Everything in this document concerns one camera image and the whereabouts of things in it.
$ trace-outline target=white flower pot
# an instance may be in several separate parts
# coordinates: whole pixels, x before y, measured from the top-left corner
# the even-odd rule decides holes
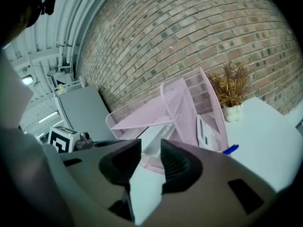
[[[233,107],[224,106],[224,116],[228,122],[241,120],[243,117],[242,105],[235,105]]]

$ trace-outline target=dried plant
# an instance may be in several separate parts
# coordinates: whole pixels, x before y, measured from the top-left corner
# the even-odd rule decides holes
[[[240,105],[248,93],[250,86],[250,73],[245,68],[243,61],[224,63],[223,74],[213,73],[207,75],[219,102],[227,107]]]

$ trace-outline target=pink mesh tray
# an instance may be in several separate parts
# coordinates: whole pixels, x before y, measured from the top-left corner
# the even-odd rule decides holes
[[[144,96],[133,99],[107,116],[106,122],[117,139],[136,139],[147,127],[173,123],[175,129],[170,140],[198,146],[197,115],[211,115],[213,119],[214,147],[218,151],[228,148],[224,117],[215,92],[201,69],[193,70],[181,78],[166,81]],[[140,165],[164,173],[160,157],[144,155]]]
[[[197,112],[183,78],[161,84],[160,92],[131,102],[107,116],[106,122],[117,139],[134,139],[146,127],[174,123],[172,135],[184,143],[198,146]]]

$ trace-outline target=blue pen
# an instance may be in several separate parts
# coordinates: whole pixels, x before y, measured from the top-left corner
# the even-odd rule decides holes
[[[234,152],[237,148],[239,148],[239,145],[232,145],[228,149],[226,149],[225,151],[223,151],[222,153],[225,154],[225,155],[229,155],[232,152]]]

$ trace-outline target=white table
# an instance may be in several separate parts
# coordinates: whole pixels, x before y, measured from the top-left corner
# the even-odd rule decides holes
[[[289,186],[303,159],[303,137],[278,111],[254,97],[242,105],[243,119],[225,122],[231,156],[278,192]]]
[[[142,140],[142,151],[144,151],[163,127],[164,125],[149,127],[138,137]],[[147,170],[140,164],[137,166],[130,180],[130,197],[136,225],[142,224],[161,202],[162,185],[165,182],[165,175]]]

